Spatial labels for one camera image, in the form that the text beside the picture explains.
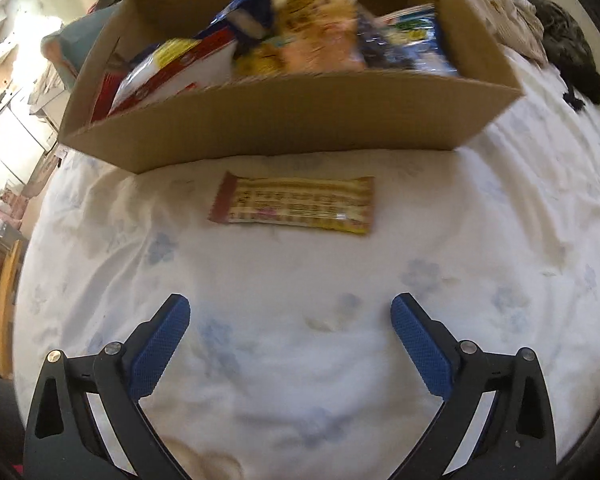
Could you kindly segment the dark camouflage garment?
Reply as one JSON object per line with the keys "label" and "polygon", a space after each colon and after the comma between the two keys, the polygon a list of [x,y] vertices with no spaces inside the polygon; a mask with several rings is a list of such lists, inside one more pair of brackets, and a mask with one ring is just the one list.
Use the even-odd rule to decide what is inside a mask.
{"label": "dark camouflage garment", "polygon": [[585,107],[585,102],[576,96],[580,92],[594,105],[600,105],[600,73],[578,22],[553,1],[527,1],[534,5],[535,15],[543,25],[542,45],[548,62],[559,70],[567,85],[564,101],[580,112]]}

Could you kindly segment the teal cushion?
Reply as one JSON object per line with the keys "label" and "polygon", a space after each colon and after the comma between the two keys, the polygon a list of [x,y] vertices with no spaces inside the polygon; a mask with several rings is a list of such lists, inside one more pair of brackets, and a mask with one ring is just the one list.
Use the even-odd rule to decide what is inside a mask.
{"label": "teal cushion", "polygon": [[119,3],[86,14],[41,40],[41,53],[71,91],[100,32],[116,13]]}

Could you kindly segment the orange peanut snack bag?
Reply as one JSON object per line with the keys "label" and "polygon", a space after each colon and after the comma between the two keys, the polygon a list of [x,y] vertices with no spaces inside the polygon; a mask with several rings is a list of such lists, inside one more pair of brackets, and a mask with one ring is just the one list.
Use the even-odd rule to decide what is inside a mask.
{"label": "orange peanut snack bag", "polygon": [[273,0],[273,8],[287,72],[356,72],[366,67],[358,50],[356,0]]}

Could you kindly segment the white floral bed sheet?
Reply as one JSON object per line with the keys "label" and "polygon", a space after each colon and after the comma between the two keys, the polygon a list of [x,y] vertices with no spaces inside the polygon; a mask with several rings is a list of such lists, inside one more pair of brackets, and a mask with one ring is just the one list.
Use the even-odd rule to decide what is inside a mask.
{"label": "white floral bed sheet", "polygon": [[[600,410],[600,109],[509,58],[524,96],[454,152],[245,157],[129,174],[70,152],[19,281],[15,392],[47,352],[123,340],[166,297],[187,333],[143,409],[197,478],[383,479],[439,407],[396,338],[410,292],[460,339],[532,348],[565,455]],[[355,236],[226,226],[222,177],[373,177]]]}

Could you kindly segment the beige striped bear quilt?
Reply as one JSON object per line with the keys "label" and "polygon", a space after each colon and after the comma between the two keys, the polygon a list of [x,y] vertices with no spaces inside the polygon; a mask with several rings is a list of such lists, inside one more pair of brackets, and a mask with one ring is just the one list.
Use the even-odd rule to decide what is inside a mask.
{"label": "beige striped bear quilt", "polygon": [[528,0],[467,0],[499,44],[545,66],[544,27]]}

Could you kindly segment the blue yellow snack packet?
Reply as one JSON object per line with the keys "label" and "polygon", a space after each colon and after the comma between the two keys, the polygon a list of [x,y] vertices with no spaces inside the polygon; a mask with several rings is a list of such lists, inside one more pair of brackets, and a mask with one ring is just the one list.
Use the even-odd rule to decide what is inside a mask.
{"label": "blue yellow snack packet", "polygon": [[414,70],[458,76],[442,47],[442,30],[432,3],[386,14],[375,18],[375,22],[390,44],[410,60]]}

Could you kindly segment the brown cardboard box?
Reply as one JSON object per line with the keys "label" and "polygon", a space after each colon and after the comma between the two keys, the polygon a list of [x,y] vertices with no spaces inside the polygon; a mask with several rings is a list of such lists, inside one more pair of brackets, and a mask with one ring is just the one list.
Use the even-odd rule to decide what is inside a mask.
{"label": "brown cardboard box", "polygon": [[230,2],[122,0],[76,78],[59,141],[134,174],[237,155],[452,150],[521,96],[505,55],[467,0],[358,1],[377,15],[433,4],[457,75],[364,70],[248,78],[96,120],[114,58],[200,32]]}

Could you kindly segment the yellow chip bag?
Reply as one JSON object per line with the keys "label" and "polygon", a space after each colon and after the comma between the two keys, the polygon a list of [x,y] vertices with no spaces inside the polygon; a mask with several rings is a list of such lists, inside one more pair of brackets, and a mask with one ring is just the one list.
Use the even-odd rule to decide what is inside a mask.
{"label": "yellow chip bag", "polygon": [[298,73],[303,62],[294,46],[294,36],[274,36],[234,59],[236,78]]}

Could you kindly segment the white drawer cabinet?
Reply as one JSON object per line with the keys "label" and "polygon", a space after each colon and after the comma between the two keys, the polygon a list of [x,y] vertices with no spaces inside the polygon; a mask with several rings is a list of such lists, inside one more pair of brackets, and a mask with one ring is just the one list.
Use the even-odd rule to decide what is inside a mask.
{"label": "white drawer cabinet", "polygon": [[0,189],[20,193],[56,141],[57,131],[45,118],[3,107],[0,110]]}

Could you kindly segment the dark seaweed snack pack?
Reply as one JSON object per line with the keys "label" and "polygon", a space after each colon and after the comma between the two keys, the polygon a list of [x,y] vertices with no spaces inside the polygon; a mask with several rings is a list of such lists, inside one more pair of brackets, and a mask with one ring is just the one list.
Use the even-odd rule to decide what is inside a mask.
{"label": "dark seaweed snack pack", "polygon": [[375,24],[364,6],[356,6],[356,41],[368,68],[378,70],[412,70],[413,61],[394,46]]}

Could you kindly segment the red white snack bag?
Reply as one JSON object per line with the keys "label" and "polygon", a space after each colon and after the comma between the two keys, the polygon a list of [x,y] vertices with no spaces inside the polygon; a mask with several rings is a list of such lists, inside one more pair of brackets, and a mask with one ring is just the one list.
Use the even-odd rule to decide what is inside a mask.
{"label": "red white snack bag", "polygon": [[157,103],[192,89],[225,84],[232,78],[237,40],[223,27],[202,39],[175,38],[159,44],[128,74],[102,81],[91,121]]}

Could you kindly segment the brown checkered wafer bar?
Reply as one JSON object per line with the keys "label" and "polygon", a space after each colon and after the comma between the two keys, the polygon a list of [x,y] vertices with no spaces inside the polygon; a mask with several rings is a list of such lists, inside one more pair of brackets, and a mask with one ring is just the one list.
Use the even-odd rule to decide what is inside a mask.
{"label": "brown checkered wafer bar", "polygon": [[209,220],[366,235],[373,225],[375,179],[246,178],[228,172]]}

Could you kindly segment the blue white snack bag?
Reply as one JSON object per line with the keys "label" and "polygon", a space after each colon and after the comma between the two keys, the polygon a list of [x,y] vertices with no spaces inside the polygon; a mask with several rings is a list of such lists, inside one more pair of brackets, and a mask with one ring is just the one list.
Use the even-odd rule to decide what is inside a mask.
{"label": "blue white snack bag", "polygon": [[133,66],[151,58],[159,67],[243,49],[273,27],[272,0],[125,0],[132,9],[125,39]]}

